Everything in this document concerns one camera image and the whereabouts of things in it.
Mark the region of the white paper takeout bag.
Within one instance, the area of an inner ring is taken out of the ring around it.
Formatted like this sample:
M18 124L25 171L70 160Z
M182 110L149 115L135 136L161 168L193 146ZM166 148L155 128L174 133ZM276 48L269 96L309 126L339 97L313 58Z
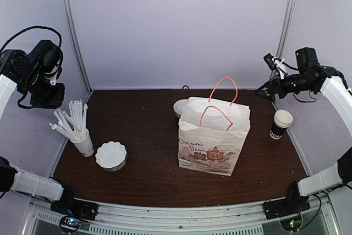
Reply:
M180 168L231 176L251 128L250 107L209 97L189 97L178 121Z

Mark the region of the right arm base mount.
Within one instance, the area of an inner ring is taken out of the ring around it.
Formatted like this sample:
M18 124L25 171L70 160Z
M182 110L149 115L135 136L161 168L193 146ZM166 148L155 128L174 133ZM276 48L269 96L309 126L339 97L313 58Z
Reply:
M267 220L299 214L310 209L310 204L307 200L289 198L266 201L262 206Z

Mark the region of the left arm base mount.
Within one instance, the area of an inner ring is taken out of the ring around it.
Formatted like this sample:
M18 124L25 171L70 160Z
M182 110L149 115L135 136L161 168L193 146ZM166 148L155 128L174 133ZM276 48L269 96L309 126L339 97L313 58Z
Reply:
M98 212L98 204L88 201L70 199L50 202L50 209L80 220L94 221Z

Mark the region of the right aluminium frame post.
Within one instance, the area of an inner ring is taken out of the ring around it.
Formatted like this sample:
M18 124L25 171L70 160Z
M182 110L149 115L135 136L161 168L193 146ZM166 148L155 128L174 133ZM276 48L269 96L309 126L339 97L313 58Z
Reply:
M287 0L284 19L283 19L283 25L280 32L279 42L276 50L276 56L278 58L283 58L283 55L284 55L285 47L289 36L290 25L292 23L292 19L294 15L295 5L296 5L296 0Z

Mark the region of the left aluminium frame post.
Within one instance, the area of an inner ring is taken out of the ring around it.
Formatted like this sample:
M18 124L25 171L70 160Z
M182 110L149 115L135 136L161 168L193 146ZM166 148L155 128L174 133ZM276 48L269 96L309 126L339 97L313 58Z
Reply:
M76 33L76 28L75 28L75 23L74 23L74 17L73 17L73 11L72 11L72 5L70 0L62 0L63 5L64 5L64 10L65 10L65 16L68 24L68 29L69 29L69 36L70 36L70 41L71 45L74 51L74 56L76 59L76 62L78 64L78 69L82 78L82 81L84 83L85 90L88 95L91 95L93 90L88 78L88 74L86 71L86 68L84 66L84 61L83 57L81 54L81 49L79 45L79 40L78 36Z

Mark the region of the bundle of wrapped straws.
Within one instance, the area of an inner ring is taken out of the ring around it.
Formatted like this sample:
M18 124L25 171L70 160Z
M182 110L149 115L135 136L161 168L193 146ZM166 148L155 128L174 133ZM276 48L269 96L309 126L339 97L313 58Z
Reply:
M69 112L60 108L53 112L57 123L49 123L49 126L72 142L83 141L88 135L86 127L88 108L82 100L72 100L69 102Z

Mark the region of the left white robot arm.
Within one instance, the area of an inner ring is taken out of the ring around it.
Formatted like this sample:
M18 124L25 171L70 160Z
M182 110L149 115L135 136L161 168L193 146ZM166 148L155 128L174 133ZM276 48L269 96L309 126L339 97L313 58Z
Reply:
M64 100L65 86L57 82L62 72L63 52L50 40L41 40L30 53L1 51L1 112L15 92L30 96L27 109L57 109ZM79 211L79 203L52 178L39 176L11 164L1 157L1 194L15 191L57 201L67 215Z

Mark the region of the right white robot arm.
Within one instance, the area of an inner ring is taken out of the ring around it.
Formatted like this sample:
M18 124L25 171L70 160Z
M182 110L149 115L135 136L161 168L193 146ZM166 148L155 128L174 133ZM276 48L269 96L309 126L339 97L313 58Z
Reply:
M295 74L289 75L290 67L284 59L270 53L264 61L277 75L255 90L255 95L274 102L276 97L285 98L288 94L298 95L307 91L321 93L334 107L345 126L351 130L351 88L342 72L334 67L321 65L314 48L296 50ZM340 188L351 182L351 150L337 162L318 173L290 185L286 198L282 201L285 213L293 214L303 205L303 199L321 191Z

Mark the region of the white cup holding straws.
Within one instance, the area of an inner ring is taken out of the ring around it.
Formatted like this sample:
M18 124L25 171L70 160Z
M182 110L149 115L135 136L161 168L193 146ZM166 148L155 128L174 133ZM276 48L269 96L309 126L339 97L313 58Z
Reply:
M94 154L94 146L89 134L89 130L85 129L85 137L81 141L71 141L76 149L83 155L83 157L90 157Z

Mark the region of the aluminium frame post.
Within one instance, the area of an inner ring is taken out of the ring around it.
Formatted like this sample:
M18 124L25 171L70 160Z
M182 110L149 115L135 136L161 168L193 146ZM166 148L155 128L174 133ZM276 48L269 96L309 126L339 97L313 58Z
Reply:
M279 42L276 50L276 56L278 58L283 58L283 55L284 55L285 47L289 36L290 25L292 23L292 19L294 15L295 5L296 5L296 0L287 0L284 19L283 19L283 25L280 32Z
M76 62L78 64L78 69L82 78L82 81L84 83L85 90L88 95L91 95L93 90L88 78L88 74L86 71L86 68L84 66L84 61L83 57L81 54L81 49L79 45L79 40L78 36L76 33L76 28L75 28L75 23L74 23L74 17L73 17L73 11L72 11L72 5L70 0L62 0L63 5L64 5L64 10L65 10L65 16L68 24L68 29L69 29L69 36L70 36L70 41L71 45L74 51L74 56L76 59Z

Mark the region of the aluminium front rail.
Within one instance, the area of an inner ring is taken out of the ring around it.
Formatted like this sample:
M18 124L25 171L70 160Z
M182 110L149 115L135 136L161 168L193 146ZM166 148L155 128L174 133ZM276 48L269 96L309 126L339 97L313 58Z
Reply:
M210 207L139 207L98 203L94 220L74 234L341 234L327 194L306 211L268 219L263 202Z

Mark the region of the white fluted dish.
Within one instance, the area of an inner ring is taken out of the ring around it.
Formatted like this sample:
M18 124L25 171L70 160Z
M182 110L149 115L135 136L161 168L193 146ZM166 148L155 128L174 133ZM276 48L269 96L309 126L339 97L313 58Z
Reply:
M103 143L95 154L96 163L102 169L110 172L121 170L125 166L127 158L126 146L118 141Z

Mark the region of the white ceramic bowl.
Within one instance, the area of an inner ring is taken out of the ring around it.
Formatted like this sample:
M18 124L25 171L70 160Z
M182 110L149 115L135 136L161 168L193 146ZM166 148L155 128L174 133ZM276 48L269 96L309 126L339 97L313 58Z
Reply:
M188 99L181 99L178 100L174 105L173 105L173 110L177 118L180 118L180 116L183 113L184 107L186 106Z

